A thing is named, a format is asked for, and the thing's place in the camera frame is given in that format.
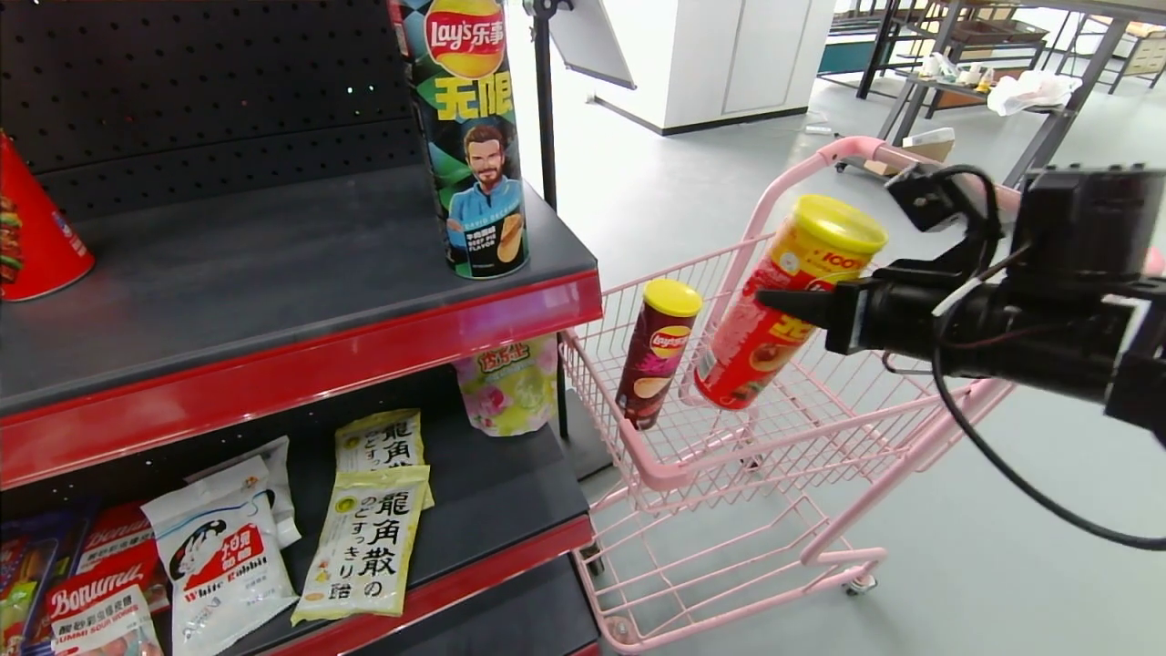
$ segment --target snack bag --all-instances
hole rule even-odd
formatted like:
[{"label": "snack bag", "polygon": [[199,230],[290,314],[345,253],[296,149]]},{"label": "snack bag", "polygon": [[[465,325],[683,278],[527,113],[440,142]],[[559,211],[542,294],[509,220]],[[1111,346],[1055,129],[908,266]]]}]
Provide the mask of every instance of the snack bag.
[{"label": "snack bag", "polygon": [[[370,415],[336,431],[337,472],[379,472],[424,464],[421,411],[415,408]],[[427,482],[421,509],[433,506]]]},{"label": "snack bag", "polygon": [[86,501],[72,505],[65,512],[65,531],[52,562],[49,577],[43,581],[44,594],[33,607],[29,626],[30,633],[26,635],[21,646],[23,656],[48,656],[52,654],[52,623],[50,620],[48,592],[55,586],[71,577],[77,571],[78,557],[80,556],[84,537],[89,534],[97,515],[96,501]]},{"label": "snack bag", "polygon": [[62,510],[0,525],[2,656],[49,653],[51,628],[44,595],[72,573],[89,520],[77,510]]},{"label": "snack bag", "polygon": [[287,549],[290,544],[300,539],[300,529],[295,527],[295,506],[292,505],[292,485],[288,482],[287,436],[275,438],[266,445],[253,449],[238,458],[232,458],[226,463],[187,477],[185,481],[192,484],[198,479],[205,479],[211,474],[234,467],[244,460],[257,456],[264,459],[264,466],[267,467],[267,489],[272,493],[272,517],[275,519],[275,528],[279,531],[280,549]]},{"label": "snack bag", "polygon": [[555,414],[557,367],[554,334],[455,362],[470,425],[493,437],[538,431]]},{"label": "snack bag", "polygon": [[292,623],[400,616],[429,467],[338,473]]},{"label": "snack bag", "polygon": [[260,457],[142,506],[174,583],[171,656],[215,656],[295,602]]},{"label": "snack bag", "polygon": [[91,572],[107,559],[127,552],[133,553],[147,572],[141,588],[150,613],[169,608],[170,598],[166,593],[167,578],[157,559],[157,548],[154,546],[154,529],[149,527],[149,520],[142,515],[140,503],[106,508],[97,516],[77,560],[77,574]]},{"label": "snack bag", "polygon": [[52,653],[162,656],[142,593],[156,564],[153,543],[140,543],[52,588],[48,597]]}]

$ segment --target wire mesh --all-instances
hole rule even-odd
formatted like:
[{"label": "wire mesh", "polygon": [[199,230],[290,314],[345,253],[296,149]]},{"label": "wire mesh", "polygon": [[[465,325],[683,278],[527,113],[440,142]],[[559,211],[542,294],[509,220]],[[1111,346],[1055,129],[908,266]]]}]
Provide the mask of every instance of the wire mesh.
[{"label": "wire mesh", "polygon": [[[764,256],[771,234],[742,241],[653,277],[672,277],[704,297],[690,344],[655,426],[621,432],[616,390],[627,343],[642,302],[642,278],[604,295],[604,317],[576,327],[564,353],[570,380],[592,416],[634,506],[663,513],[716,507],[796,493],[809,487],[872,481],[900,458],[920,428],[941,412],[929,379],[893,374],[881,354],[843,358],[823,348],[815,333],[747,411],[722,411],[693,385],[693,367],[716,331],[726,296],[742,280],[726,280],[735,256]],[[925,367],[908,359],[897,371]],[[958,389],[957,398],[967,394]],[[637,464],[633,449],[651,456]],[[682,477],[661,487],[645,467]]]}]

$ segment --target cart caster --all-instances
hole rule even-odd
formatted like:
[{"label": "cart caster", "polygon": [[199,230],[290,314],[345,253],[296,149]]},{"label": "cart caster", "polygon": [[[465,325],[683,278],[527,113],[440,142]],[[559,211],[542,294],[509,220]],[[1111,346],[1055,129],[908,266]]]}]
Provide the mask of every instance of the cart caster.
[{"label": "cart caster", "polygon": [[878,579],[868,574],[842,586],[842,590],[847,591],[847,597],[859,597],[866,594],[876,587],[878,587]]},{"label": "cart caster", "polygon": [[[593,542],[580,550],[580,556],[582,556],[584,559],[598,556],[598,553],[599,553],[599,545]],[[606,570],[607,567],[606,565],[603,564],[603,558],[596,558],[595,560],[591,560],[586,564],[586,571],[592,577],[603,576],[603,573]]]},{"label": "cart caster", "polygon": [[607,627],[611,639],[620,644],[635,644],[635,633],[632,630],[632,622],[627,618],[604,618],[603,623]]}]

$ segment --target pink floral snack bag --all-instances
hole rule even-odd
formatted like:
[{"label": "pink floral snack bag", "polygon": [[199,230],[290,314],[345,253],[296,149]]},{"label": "pink floral snack bag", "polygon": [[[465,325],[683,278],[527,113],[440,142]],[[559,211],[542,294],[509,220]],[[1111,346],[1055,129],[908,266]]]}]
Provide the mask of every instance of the pink floral snack bag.
[{"label": "pink floral snack bag", "polygon": [[455,362],[470,425],[496,438],[545,426],[555,414],[557,366],[554,333]]}]

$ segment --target red shelf edge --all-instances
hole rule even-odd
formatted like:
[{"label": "red shelf edge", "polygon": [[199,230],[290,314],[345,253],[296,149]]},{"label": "red shelf edge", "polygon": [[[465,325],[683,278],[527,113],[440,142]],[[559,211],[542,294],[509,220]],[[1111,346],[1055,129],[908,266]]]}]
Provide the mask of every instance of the red shelf edge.
[{"label": "red shelf edge", "polygon": [[591,520],[583,515],[549,531],[486,557],[462,570],[410,591],[405,598],[405,614],[400,618],[358,615],[340,620],[264,651],[264,656],[310,654],[337,656],[360,649],[409,625],[440,613],[475,594],[549,563],[573,549],[593,539]]},{"label": "red shelf edge", "polygon": [[559,332],[602,315],[598,271],[584,270],[12,415],[0,418],[0,491]]},{"label": "red shelf edge", "polygon": [[580,649],[578,651],[571,654],[570,656],[599,656],[600,654],[603,653],[599,650],[599,643],[592,642],[591,644],[588,644],[586,647]]}]

